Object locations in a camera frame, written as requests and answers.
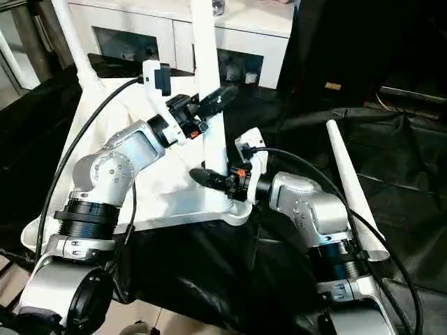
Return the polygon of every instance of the black cable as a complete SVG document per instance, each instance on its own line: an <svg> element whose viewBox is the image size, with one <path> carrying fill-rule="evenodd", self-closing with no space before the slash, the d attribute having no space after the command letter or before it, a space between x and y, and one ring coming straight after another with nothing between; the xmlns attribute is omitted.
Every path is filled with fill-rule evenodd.
<svg viewBox="0 0 447 335"><path fill-rule="evenodd" d="M114 276L113 272L116 270L119 260L121 259L121 255L124 249L126 248L127 244L129 243L129 239L133 231L135 230L135 225L133 224L135 221L135 215L137 213L137 188L135 182L133 182L132 185L132 198L133 198L132 217L129 224L127 225L126 232L124 233L124 240L122 247L120 250L118 250L117 256L111 263L109 263L109 266L106 269L106 271L112 276L113 288L115 289L115 294L120 304L130 304L131 302L129 301L129 297L124 294L124 291L121 285L119 284L119 279Z"/></svg>
<svg viewBox="0 0 447 335"><path fill-rule="evenodd" d="M129 221L129 224L127 225L126 232L124 233L123 243L121 245L121 248L117 251L117 254L115 256L115 259L108 263L108 266L105 268L105 270L109 274L113 274L113 271L115 270L116 266L118 265L119 260L121 259L121 255L126 248L126 246L129 243L129 239L131 238L132 233L135 231L135 215L137 213L137 187L135 182L133 182L132 185L132 216L131 220Z"/></svg>
<svg viewBox="0 0 447 335"><path fill-rule="evenodd" d="M134 181L132 185L132 217L131 221L127 225L126 232L124 233L123 247L127 246L127 244L129 243L129 239L131 238L131 235L135 230L135 225L133 224L133 222L135 221L136 214L137 214L137 186Z"/></svg>
<svg viewBox="0 0 447 335"><path fill-rule="evenodd" d="M406 281L406 284L408 285L408 289L410 290L411 296L413 297L414 307L416 310L416 326L414 329L414 334L421 335L422 329L423 329L423 322L424 322L422 304L420 302L418 292L416 291L416 288L415 288L413 282L411 281L409 273L407 272L407 270L405 269L405 266L400 261L399 257L397 256L397 253L394 251L392 246L382 237L382 235L377 230L375 230L371 226L371 224L368 221L366 221L361 215L357 214L352 209L351 209L351 211L352 211L352 214L358 220L360 220L366 226L366 228L368 228L369 231L371 231L374 234L374 236L380 241L380 243L382 243L382 245L385 247L385 249L390 254L391 260L393 260L393 262L396 264L397 268L399 269L400 273L404 277L404 280Z"/></svg>
<svg viewBox="0 0 447 335"><path fill-rule="evenodd" d="M39 221L38 226L38 232L37 232L37 242L36 242L36 256L34 258L34 264L37 264L39 261L39 258L41 257L41 251L42 251L42 243L43 243L43 230L45 227L45 219L48 212L48 207L50 206L51 197L54 193L54 189L56 188L57 182L59 181L59 178L62 174L62 171L65 168L65 165L67 164L68 159L70 158L70 155L73 153L74 148L80 141L81 137L85 134L87 129L90 127L90 125L93 123L95 118L99 115L99 113L104 109L104 107L115 97L117 96L121 91L123 91L125 88L131 86L132 84L135 84L136 82L140 82L140 78L134 78L132 80L129 80L128 82L124 83L122 86L115 89L100 105L96 110L93 112L93 114L90 116L90 118L85 122L84 126L82 126L80 132L76 135L75 139L71 143L70 147L67 149L67 152L65 153L64 157L61 159L61 162L59 164L59 167L56 170L56 173L54 174L54 178L52 180L50 189L48 190L47 197L45 199L45 203L43 204L42 208L42 214L41 219Z"/></svg>
<svg viewBox="0 0 447 335"><path fill-rule="evenodd" d="M359 248L361 248L362 246L361 246L361 243L360 243L360 240L359 240L359 237L358 237L357 227L356 227L356 225L355 225L355 223L353 221L353 216L356 216L362 223L366 223L365 226L376 237L380 236L380 239L378 238L378 240L388 250L391 259L394 261L394 263L396 264L397 268L402 273L402 275L404 277L404 280L406 281L406 284L409 286L411 296L413 297L413 302L414 302L415 311L416 311L416 326L415 326L414 334L415 335L422 334L422 328L423 328L423 311L422 311L422 306L420 305L419 296L418 296L418 294L416 292L416 289L414 288L413 282L411 281L408 272L406 271L406 269L405 269L404 265L402 264L402 262L397 257L396 253L394 251L393 251L393 254L391 253L391 251L389 249L390 246L386 242L386 240L363 217L361 217L359 214L355 213L351 208L349 208L349 204L348 204L346 198L344 197L342 192L340 192L338 187L325 174L323 174L318 168L313 166L309 161L306 161L305 159L299 157L298 155L292 154L291 152L288 152L288 151L283 150L283 149L268 148L268 147L250 148L250 151L251 152L269 151L269 152L272 152L274 154L282 154L284 156L288 156L289 158L292 158L293 160L295 160L295 161L301 163L302 165L306 166L308 169L310 169L312 172L314 172L320 178L322 178L322 180L324 180L326 182L326 184L329 185L329 187L332 189L332 191L335 193L335 195L343 202L344 206L346 207L346 212L348 214L348 220L349 220L349 223L350 223L350 226L351 226L351 231L353 233L354 240L356 241L356 243L357 243ZM397 316L400 318L400 320L402 322L402 325L404 326L404 328L406 329L408 334L410 334L411 333L410 326L409 326L408 320L405 318L405 314L404 314L403 310L399 307L398 303L396 302L396 300L392 296L391 292L386 287L385 283L382 281L382 278L377 276L375 271L372 271L372 276L374 277L374 280L377 281L379 287L383 290L383 293L385 294L387 299L390 301L390 304L393 307L393 309L395 310Z"/></svg>

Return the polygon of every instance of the orange component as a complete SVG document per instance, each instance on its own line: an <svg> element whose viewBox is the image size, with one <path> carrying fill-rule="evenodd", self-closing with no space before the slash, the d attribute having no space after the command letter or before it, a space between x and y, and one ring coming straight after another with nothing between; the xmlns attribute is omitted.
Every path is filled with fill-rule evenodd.
<svg viewBox="0 0 447 335"><path fill-rule="evenodd" d="M247 173L245 172L245 170L239 169L239 170L237 171L237 175L238 175L239 177L241 177L241 178L245 177L246 174L247 174Z"/></svg>

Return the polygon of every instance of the white bracket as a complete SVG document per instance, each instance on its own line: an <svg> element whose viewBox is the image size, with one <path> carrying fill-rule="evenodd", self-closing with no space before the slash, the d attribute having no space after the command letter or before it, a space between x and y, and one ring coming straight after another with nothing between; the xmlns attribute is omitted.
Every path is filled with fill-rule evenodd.
<svg viewBox="0 0 447 335"><path fill-rule="evenodd" d="M251 158L244 156L244 149L265 147L264 139L257 128L252 128L235 140L235 145L244 163L251 163L251 177L247 190L247 200L251 204L256 203L256 186L262 174L267 172L268 152L256 152Z"/></svg>

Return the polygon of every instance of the cabinet door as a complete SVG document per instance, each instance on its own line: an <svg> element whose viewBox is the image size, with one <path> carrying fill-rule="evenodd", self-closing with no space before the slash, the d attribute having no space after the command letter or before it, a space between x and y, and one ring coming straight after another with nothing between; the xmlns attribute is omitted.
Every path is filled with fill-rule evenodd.
<svg viewBox="0 0 447 335"><path fill-rule="evenodd" d="M70 9L86 53L177 67L172 20L76 4Z"/></svg>
<svg viewBox="0 0 447 335"><path fill-rule="evenodd" d="M194 72L192 25L180 21L173 23L177 68ZM233 67L233 72L243 68L242 76L248 72L253 73L258 76L256 82L259 86L276 89L287 42L287 38L217 27L216 44L221 78L229 78L228 58L232 58L234 64L230 66Z"/></svg>

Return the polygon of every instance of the floor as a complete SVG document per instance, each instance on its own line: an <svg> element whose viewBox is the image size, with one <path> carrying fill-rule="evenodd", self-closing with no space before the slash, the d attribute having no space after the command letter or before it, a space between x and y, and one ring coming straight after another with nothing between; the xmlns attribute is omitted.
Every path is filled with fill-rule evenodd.
<svg viewBox="0 0 447 335"><path fill-rule="evenodd" d="M8 260L0 256L0 269ZM0 304L7 306L20 293L28 280L29 274L13 265L0 278ZM149 328L156 327L161 335L232 335L234 333L206 325L167 309L137 300L123 305L113 301L105 317L105 322L95 335L132 335L148 334L141 332L141 326L133 325L137 321L146 322Z"/></svg>

